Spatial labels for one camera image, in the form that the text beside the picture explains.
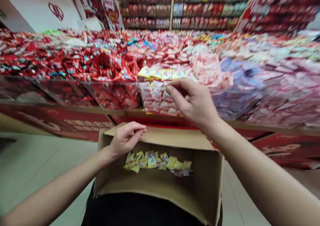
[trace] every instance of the wooden shelf edge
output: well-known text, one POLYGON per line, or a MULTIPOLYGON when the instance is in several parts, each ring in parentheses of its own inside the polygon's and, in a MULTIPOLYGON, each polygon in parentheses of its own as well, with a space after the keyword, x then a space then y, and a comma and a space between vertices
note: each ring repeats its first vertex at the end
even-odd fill
MULTIPOLYGON (((186 119, 184 117, 173 117, 173 116, 164 116, 160 114, 149 114, 146 113, 143 109, 136 108, 130 110, 115 110, 115 109, 102 109, 100 106, 96 107, 74 107, 74 106, 63 106, 63 105, 48 105, 48 104, 21 104, 21 106, 34 106, 47 109, 57 109, 57 110, 70 110, 77 112, 86 112, 86 113, 97 113, 104 114, 109 116, 124 116, 124 117, 144 117, 150 119, 158 119, 168 122, 183 122, 186 119)), ((299 135, 309 135, 309 136, 319 136, 320 130, 304 127, 296 127, 292 129, 286 128, 277 128, 277 127, 268 127, 268 126, 259 126, 254 124, 247 124, 244 121, 235 120, 235 121, 226 121, 231 127, 239 129, 248 129, 248 130, 261 130, 267 132, 281 132, 288 134, 299 134, 299 135)))

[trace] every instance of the bulk candy display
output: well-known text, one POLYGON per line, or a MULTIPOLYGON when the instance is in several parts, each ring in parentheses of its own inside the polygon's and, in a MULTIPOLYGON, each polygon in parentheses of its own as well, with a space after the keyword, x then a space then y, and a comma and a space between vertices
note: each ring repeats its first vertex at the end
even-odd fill
POLYGON ((240 117, 283 128, 319 124, 320 44, 307 37, 2 30, 0 42, 2 100, 15 101, 21 94, 35 100, 34 93, 27 94, 31 91, 48 103, 53 98, 68 106, 143 107, 151 114, 181 116, 165 87, 187 77, 208 87, 225 120, 240 117), (27 92, 13 90, 13 84, 27 92))

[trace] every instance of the cardboard box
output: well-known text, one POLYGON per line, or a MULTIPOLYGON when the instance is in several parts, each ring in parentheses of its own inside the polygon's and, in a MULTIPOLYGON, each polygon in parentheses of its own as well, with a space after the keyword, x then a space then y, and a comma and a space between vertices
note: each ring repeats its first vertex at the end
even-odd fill
MULTIPOLYGON (((118 125, 99 137, 99 150, 107 147, 118 125)), ((127 155, 108 165, 95 179, 94 196, 133 192, 169 200, 205 225, 217 225, 221 205, 221 182, 224 158, 215 151, 199 130, 148 127, 133 152, 153 149, 180 161, 192 160, 193 174, 176 177, 170 171, 123 169, 127 155)))

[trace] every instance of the gold candy wrapper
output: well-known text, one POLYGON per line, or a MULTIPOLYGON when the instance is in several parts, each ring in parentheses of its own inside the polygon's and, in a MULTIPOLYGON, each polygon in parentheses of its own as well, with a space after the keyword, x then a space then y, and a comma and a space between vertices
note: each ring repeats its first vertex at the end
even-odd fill
POLYGON ((124 169, 127 171, 133 171, 139 173, 141 168, 151 169, 158 168, 159 170, 169 169, 175 176, 184 177, 190 176, 192 161, 180 162, 176 157, 169 157, 168 154, 162 153, 159 156, 158 152, 142 151, 134 154, 129 152, 124 165, 124 169))

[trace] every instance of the wall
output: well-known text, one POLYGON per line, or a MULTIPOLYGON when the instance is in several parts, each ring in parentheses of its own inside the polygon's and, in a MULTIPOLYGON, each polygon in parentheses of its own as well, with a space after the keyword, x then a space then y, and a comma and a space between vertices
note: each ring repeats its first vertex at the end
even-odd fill
POLYGON ((0 17, 0 21, 13 32, 28 31, 34 32, 28 22, 22 17, 18 10, 9 0, 0 0, 0 9, 6 14, 6 17, 0 17))
POLYGON ((35 32, 48 29, 73 28, 82 29, 82 22, 72 0, 10 0, 17 11, 25 18, 35 32), (48 3, 57 5, 64 17, 60 21, 50 10, 48 3))

